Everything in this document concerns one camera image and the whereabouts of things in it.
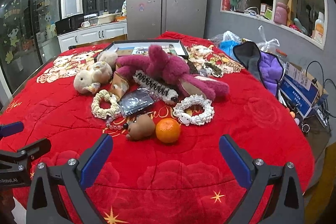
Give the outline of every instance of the screw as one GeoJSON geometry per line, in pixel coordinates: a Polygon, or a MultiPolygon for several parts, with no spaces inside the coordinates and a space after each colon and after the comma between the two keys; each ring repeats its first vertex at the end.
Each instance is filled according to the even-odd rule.
{"type": "Polygon", "coordinates": [[[38,169],[43,169],[44,167],[45,167],[44,162],[40,162],[40,163],[37,165],[37,168],[38,168],[38,169]]]}
{"type": "Polygon", "coordinates": [[[262,159],[256,159],[255,161],[255,164],[258,165],[258,166],[261,166],[264,164],[264,161],[262,159]]]}
{"type": "Polygon", "coordinates": [[[75,165],[76,164],[76,159],[72,158],[70,160],[68,160],[68,165],[75,165]]]}
{"type": "Polygon", "coordinates": [[[290,169],[293,169],[294,168],[294,163],[292,163],[291,161],[289,161],[287,163],[287,167],[290,168],[290,169]]]}

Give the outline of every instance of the pink bottle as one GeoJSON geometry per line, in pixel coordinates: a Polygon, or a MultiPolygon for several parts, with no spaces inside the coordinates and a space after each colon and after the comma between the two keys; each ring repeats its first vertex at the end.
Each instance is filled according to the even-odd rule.
{"type": "Polygon", "coordinates": [[[277,7],[275,8],[274,22],[282,25],[286,25],[287,23],[287,9],[288,6],[281,2],[277,3],[277,7]]]}

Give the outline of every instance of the gold star pattern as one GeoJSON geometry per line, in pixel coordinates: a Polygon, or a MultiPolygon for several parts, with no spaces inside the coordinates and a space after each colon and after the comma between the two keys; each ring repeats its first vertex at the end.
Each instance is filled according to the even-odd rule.
{"type": "Polygon", "coordinates": [[[118,220],[118,219],[117,219],[118,215],[113,216],[113,210],[112,210],[112,207],[111,207],[110,215],[108,215],[108,214],[105,213],[105,212],[104,212],[104,214],[107,216],[107,217],[104,217],[104,219],[107,221],[107,223],[110,223],[110,224],[116,224],[116,223],[128,223],[128,222],[126,222],[126,221],[118,220]]]}
{"type": "Polygon", "coordinates": [[[215,191],[214,191],[214,193],[215,193],[215,196],[213,196],[212,198],[215,198],[215,203],[216,203],[217,200],[219,200],[219,202],[222,202],[220,198],[225,196],[225,195],[219,195],[221,193],[220,191],[218,192],[218,194],[215,191]]]}

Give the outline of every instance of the white bottle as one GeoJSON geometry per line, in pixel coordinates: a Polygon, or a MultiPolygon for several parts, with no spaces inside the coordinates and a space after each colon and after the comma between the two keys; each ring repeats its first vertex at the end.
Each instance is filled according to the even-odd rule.
{"type": "Polygon", "coordinates": [[[319,12],[319,18],[315,21],[315,31],[323,34],[324,32],[324,14],[319,12]]]}

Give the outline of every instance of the orange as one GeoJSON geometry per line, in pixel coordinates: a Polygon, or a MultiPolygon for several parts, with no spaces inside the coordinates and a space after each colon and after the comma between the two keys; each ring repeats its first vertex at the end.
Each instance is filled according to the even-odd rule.
{"type": "Polygon", "coordinates": [[[156,137],[163,143],[174,143],[180,136],[180,124],[172,119],[166,118],[156,124],[156,137]]]}

